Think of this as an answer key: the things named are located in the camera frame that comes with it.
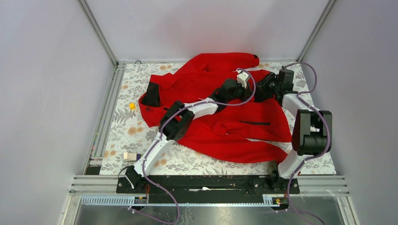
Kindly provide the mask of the red zip-up jacket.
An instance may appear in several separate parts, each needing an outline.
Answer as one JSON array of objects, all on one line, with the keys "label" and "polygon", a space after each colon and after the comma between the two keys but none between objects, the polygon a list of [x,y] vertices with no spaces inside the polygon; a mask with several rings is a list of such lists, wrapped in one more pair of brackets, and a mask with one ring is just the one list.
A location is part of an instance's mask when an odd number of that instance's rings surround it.
[{"label": "red zip-up jacket", "polygon": [[[175,73],[151,75],[139,99],[144,121],[158,126],[175,101],[193,103],[207,98],[226,79],[235,79],[238,68],[251,69],[255,81],[268,71],[256,70],[259,58],[250,53],[202,53]],[[245,104],[234,100],[221,112],[195,119],[179,144],[210,157],[235,163],[282,162],[286,153],[272,142],[289,143],[286,116],[274,99]]]}]

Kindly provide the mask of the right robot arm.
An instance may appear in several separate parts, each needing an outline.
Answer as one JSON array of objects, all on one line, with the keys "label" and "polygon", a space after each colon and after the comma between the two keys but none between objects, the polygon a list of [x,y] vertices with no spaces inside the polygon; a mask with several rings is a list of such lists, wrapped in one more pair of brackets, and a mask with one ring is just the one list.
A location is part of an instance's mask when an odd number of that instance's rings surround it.
[{"label": "right robot arm", "polygon": [[274,98],[295,117],[292,150],[266,180],[268,189],[278,194],[286,193],[293,186],[293,179],[307,161],[331,149],[332,113],[310,105],[301,97],[301,92],[294,91],[293,77],[292,70],[282,68],[278,74],[270,73],[255,85],[257,102]]}]

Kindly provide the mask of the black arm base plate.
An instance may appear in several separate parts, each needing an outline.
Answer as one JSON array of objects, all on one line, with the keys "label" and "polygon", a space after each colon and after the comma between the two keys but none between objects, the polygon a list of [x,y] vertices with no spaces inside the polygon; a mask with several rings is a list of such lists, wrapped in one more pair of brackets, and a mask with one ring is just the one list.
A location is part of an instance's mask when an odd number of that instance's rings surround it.
[{"label": "black arm base plate", "polygon": [[263,195],[285,197],[287,193],[300,193],[297,179],[286,193],[274,193],[268,189],[269,175],[150,175],[153,183],[143,179],[138,190],[131,188],[125,177],[120,177],[116,185],[118,194],[143,195],[149,203],[210,204],[210,203],[262,203]]}]

